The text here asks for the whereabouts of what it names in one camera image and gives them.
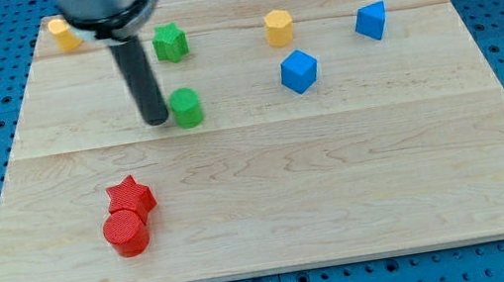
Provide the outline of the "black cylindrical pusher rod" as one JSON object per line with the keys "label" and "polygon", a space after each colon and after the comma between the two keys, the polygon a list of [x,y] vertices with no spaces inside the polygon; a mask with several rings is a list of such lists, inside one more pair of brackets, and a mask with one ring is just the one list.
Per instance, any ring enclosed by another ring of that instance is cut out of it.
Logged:
{"label": "black cylindrical pusher rod", "polygon": [[166,122],[168,110],[140,39],[130,36],[125,43],[111,46],[109,51],[122,72],[144,122],[155,127]]}

